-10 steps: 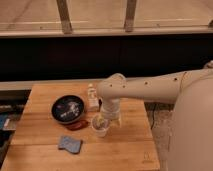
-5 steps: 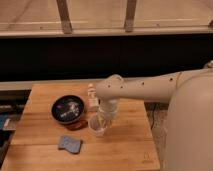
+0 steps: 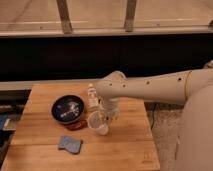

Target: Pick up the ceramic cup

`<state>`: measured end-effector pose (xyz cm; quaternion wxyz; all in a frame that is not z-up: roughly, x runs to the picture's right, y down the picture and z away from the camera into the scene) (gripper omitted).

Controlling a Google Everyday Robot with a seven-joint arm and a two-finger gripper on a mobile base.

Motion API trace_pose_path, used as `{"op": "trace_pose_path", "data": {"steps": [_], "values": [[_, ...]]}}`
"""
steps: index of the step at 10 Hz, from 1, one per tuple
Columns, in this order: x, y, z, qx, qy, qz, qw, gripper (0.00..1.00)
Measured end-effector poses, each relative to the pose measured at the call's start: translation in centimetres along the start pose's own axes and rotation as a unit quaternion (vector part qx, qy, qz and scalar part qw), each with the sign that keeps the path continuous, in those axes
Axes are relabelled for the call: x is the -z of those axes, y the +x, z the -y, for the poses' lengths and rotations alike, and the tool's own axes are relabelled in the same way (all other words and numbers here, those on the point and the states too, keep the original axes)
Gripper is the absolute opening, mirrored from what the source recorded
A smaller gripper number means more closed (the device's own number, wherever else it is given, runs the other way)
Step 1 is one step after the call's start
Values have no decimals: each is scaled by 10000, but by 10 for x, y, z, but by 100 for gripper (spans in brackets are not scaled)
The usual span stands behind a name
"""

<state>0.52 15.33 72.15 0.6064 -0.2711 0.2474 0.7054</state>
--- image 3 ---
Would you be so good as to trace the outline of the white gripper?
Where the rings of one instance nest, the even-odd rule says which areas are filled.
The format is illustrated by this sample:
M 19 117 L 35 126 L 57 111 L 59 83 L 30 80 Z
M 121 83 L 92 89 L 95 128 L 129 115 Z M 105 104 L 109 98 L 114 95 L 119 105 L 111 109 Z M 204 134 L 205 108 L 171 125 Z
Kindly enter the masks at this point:
M 104 115 L 106 123 L 111 123 L 114 119 L 118 117 L 119 114 L 119 99 L 101 99 L 101 111 Z

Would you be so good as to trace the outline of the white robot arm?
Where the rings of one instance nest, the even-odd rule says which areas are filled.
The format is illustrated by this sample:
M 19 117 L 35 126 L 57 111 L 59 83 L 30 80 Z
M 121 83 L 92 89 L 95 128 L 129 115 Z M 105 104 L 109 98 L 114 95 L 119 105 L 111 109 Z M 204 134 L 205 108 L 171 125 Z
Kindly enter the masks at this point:
M 115 114 L 120 97 L 182 104 L 175 171 L 213 171 L 213 69 L 128 78 L 115 71 L 96 89 L 104 114 Z

